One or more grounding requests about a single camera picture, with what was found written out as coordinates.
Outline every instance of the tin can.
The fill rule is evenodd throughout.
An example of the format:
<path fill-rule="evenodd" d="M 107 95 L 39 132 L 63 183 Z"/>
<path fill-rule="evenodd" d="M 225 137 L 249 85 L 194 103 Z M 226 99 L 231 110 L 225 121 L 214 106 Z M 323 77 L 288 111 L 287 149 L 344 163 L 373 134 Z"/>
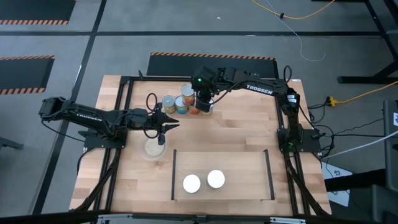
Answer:
<path fill-rule="evenodd" d="M 185 105 L 192 105 L 195 102 L 195 92 L 192 90 L 192 86 L 185 84 L 181 87 L 181 95 L 184 99 Z"/>
<path fill-rule="evenodd" d="M 193 105 L 188 105 L 188 111 L 190 114 L 198 114 L 200 113 L 200 110 L 198 108 L 196 108 L 196 102 Z"/>
<path fill-rule="evenodd" d="M 182 100 L 182 96 L 178 96 L 175 99 L 175 107 L 177 109 L 177 113 L 179 113 L 179 114 L 186 114 L 188 111 L 188 107 L 184 104 L 184 101 Z"/>
<path fill-rule="evenodd" d="M 220 170 L 212 170 L 207 175 L 206 183 L 207 186 L 213 190 L 220 189 L 222 186 L 224 186 L 225 176 Z"/>
<path fill-rule="evenodd" d="M 175 99 L 174 97 L 167 95 L 163 97 L 162 100 L 164 112 L 167 114 L 172 114 L 175 112 Z"/>
<path fill-rule="evenodd" d="M 205 115 L 205 116 L 211 115 L 211 114 L 213 113 L 213 107 L 214 107 L 214 105 L 210 105 L 210 110 L 209 110 L 209 112 L 201 111 L 202 115 Z"/>
<path fill-rule="evenodd" d="M 182 186 L 186 192 L 194 194 L 200 188 L 200 179 L 197 175 L 190 174 L 184 178 Z"/>

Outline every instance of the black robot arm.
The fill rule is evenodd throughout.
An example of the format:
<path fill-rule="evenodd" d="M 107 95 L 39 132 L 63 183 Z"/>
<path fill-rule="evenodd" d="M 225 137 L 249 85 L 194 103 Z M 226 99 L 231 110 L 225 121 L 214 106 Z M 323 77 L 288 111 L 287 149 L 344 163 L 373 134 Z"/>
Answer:
<path fill-rule="evenodd" d="M 281 148 L 288 151 L 301 149 L 303 128 L 299 123 L 300 95 L 288 87 L 285 80 L 259 79 L 255 73 L 235 68 L 219 68 L 214 72 L 203 67 L 192 76 L 191 83 L 197 93 L 196 106 L 202 111 L 210 109 L 210 99 L 221 91 L 247 89 L 274 96 L 289 122 Z"/>
<path fill-rule="evenodd" d="M 178 121 L 161 112 L 161 108 L 162 103 L 157 103 L 150 112 L 140 108 L 105 111 L 80 105 L 62 97 L 51 97 L 43 100 L 39 115 L 43 121 L 66 120 L 87 127 L 91 130 L 79 132 L 83 137 L 96 138 L 103 142 L 125 141 L 128 129 L 144 131 L 153 129 L 157 130 L 157 134 L 149 138 L 158 138 L 158 143 L 164 144 L 164 134 L 179 124 L 163 125 Z"/>

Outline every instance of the black and orange striped mat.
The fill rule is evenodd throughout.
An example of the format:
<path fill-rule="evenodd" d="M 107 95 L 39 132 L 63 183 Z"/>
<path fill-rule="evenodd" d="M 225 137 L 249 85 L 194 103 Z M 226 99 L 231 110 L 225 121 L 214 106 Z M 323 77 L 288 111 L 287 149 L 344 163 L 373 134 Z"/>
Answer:
<path fill-rule="evenodd" d="M 261 78 L 279 77 L 275 58 L 271 57 L 166 52 L 151 53 L 147 75 L 189 77 L 202 66 L 213 70 L 228 67 L 248 70 Z"/>
<path fill-rule="evenodd" d="M 0 95 L 42 93 L 55 57 L 0 57 Z"/>
<path fill-rule="evenodd" d="M 0 25 L 66 25 L 75 0 L 0 0 Z"/>

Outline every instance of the gray floor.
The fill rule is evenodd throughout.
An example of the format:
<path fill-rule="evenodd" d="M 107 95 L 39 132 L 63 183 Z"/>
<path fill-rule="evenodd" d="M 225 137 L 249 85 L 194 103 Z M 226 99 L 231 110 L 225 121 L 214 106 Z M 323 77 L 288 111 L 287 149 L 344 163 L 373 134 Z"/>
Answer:
<path fill-rule="evenodd" d="M 100 0 L 77 1 L 70 24 L 54 26 L 0 26 L 1 30 L 91 30 Z M 270 0 L 278 11 L 302 16 L 325 2 Z M 395 28 L 382 2 L 372 1 L 383 25 Z M 297 31 L 375 31 L 376 26 L 364 4 L 333 3 L 312 18 L 285 20 Z M 100 31 L 287 31 L 273 15 L 250 0 L 108 0 Z M 384 41 L 375 37 L 302 37 L 303 54 L 320 62 L 300 57 L 296 37 L 243 36 L 125 36 L 97 37 L 81 84 L 77 102 L 94 106 L 103 75 L 137 75 L 146 71 L 151 52 L 195 52 L 203 54 L 262 55 L 275 57 L 279 72 L 285 65 L 294 78 L 303 80 L 308 104 L 322 103 L 326 96 L 344 100 L 380 85 L 340 85 L 339 75 L 372 75 L 392 61 Z M 54 133 L 41 127 L 37 112 L 41 100 L 50 96 L 69 97 L 88 37 L 0 37 L 0 57 L 55 55 L 56 60 L 46 92 L 41 95 L 1 96 L 0 136 L 25 145 L 22 151 L 2 148 L 0 152 L 0 217 L 30 213 L 38 184 L 43 176 Z M 366 98 L 336 108 L 327 108 L 322 124 L 335 131 L 381 118 L 382 101 L 396 99 L 394 86 Z M 318 118 L 320 111 L 314 111 Z M 57 128 L 59 123 L 51 123 Z M 83 128 L 70 125 L 68 134 L 79 137 Z M 382 134 L 382 123 L 357 133 Z M 335 151 L 372 141 L 367 138 L 337 138 Z M 82 143 L 66 139 L 47 196 L 44 213 L 68 210 L 76 179 L 76 162 Z M 330 163 L 353 172 L 384 167 L 382 144 L 358 152 L 336 156 Z"/>

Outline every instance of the wooden tabletop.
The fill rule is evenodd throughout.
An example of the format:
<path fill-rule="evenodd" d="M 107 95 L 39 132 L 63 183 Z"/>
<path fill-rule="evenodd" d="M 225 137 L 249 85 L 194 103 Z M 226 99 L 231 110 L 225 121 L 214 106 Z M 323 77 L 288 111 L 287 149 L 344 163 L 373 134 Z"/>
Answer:
<path fill-rule="evenodd" d="M 104 76 L 96 104 L 98 109 L 113 110 L 120 78 Z M 151 92 L 159 100 L 165 95 L 178 96 L 183 84 L 136 81 L 130 108 L 146 108 L 146 96 Z M 301 81 L 292 80 L 289 86 L 301 95 L 300 104 L 308 115 Z M 292 215 L 284 158 L 277 142 L 274 97 L 248 90 L 233 91 L 215 104 L 211 116 L 177 113 L 170 116 L 179 120 L 180 126 L 167 132 L 167 152 L 158 161 L 148 161 L 142 156 L 147 139 L 144 133 L 129 132 L 121 153 L 112 212 Z M 310 128 L 302 114 L 299 120 L 304 128 Z M 171 200 L 174 149 L 175 200 Z M 274 200 L 265 149 L 269 155 Z M 96 149 L 82 159 L 70 208 L 79 206 L 97 184 L 103 156 L 104 149 Z M 319 161 L 310 153 L 300 153 L 300 156 L 307 188 L 322 208 L 331 213 Z M 212 169 L 220 169 L 226 176 L 219 194 L 206 185 L 206 173 Z M 193 195 L 182 189 L 182 180 L 188 174 L 196 174 L 201 180 L 201 189 Z M 100 208 L 104 208 L 107 190 L 108 185 L 104 187 Z M 299 212 L 303 213 L 297 186 L 296 197 Z"/>

